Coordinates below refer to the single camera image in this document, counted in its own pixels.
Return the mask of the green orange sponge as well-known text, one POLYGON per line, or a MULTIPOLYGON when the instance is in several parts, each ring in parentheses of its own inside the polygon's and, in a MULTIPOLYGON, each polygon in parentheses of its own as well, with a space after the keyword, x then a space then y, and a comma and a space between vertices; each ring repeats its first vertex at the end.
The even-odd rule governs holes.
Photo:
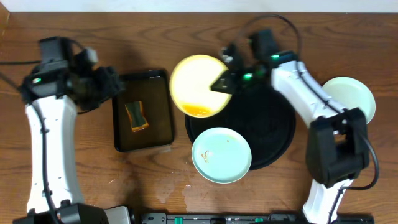
POLYGON ((125 109, 129 118, 132 132, 138 132, 149 127, 149 123, 144 116, 144 107, 142 101, 133 101, 126 103, 125 109))

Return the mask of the yellow plate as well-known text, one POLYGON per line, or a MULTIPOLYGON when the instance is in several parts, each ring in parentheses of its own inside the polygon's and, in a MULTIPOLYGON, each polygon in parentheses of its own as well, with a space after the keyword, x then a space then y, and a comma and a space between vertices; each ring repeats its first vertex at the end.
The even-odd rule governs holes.
POLYGON ((209 55, 192 55, 174 68, 169 83, 170 95, 177 108, 195 118, 219 113, 231 95, 211 90, 211 85, 227 71, 227 66, 209 55))

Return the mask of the light blue plate bottom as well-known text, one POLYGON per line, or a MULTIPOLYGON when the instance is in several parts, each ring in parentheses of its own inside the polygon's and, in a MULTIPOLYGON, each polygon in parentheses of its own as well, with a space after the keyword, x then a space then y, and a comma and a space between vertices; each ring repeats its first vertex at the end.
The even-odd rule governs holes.
POLYGON ((211 128, 194 140, 192 161, 205 179, 217 184, 230 184, 242 179, 249 171, 251 148, 236 131, 211 128))

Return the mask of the light blue plate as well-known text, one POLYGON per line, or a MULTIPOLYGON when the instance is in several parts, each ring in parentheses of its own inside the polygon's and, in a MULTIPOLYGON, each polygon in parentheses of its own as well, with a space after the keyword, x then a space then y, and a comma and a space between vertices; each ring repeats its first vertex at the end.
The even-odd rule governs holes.
POLYGON ((373 119, 376 101, 370 89, 359 80, 351 77, 336 77, 328 80, 322 88, 348 109, 360 108, 368 124, 373 119))
POLYGON ((205 179, 217 184, 230 184, 242 179, 249 171, 251 148, 236 131, 211 128, 194 140, 192 161, 205 179))

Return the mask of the light blue plate top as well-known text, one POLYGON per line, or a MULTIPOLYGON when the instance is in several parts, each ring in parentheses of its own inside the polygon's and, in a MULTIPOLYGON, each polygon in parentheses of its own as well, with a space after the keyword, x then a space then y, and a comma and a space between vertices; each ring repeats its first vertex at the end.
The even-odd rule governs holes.
POLYGON ((322 88, 348 109, 360 108, 368 124, 373 119, 376 101, 370 89, 359 80, 351 77, 336 77, 328 80, 322 88))

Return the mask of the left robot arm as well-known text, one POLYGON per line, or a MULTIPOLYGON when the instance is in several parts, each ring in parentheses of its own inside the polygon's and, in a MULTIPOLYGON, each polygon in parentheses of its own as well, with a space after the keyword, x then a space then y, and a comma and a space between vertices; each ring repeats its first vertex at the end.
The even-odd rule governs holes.
POLYGON ((76 41, 39 41, 41 61, 19 87, 32 140, 32 185, 27 216, 14 223, 130 223, 126 206, 85 203, 75 162, 75 121, 100 107, 123 86, 112 67, 95 68, 96 52, 73 53, 76 41))

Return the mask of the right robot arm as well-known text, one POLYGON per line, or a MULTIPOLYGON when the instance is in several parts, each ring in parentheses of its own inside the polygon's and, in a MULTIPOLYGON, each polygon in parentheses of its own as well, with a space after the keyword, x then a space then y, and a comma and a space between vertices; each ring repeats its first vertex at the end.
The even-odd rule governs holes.
POLYGON ((302 213, 308 223, 334 223, 342 197, 348 190, 369 190, 379 180, 376 152, 368 139, 364 113, 349 109, 328 95, 301 60, 297 50, 279 50, 271 30, 249 39, 256 63, 245 66, 238 38, 221 49, 228 70, 211 84, 211 90, 235 94, 255 81, 269 80, 308 127, 305 162, 312 176, 310 194, 302 213))

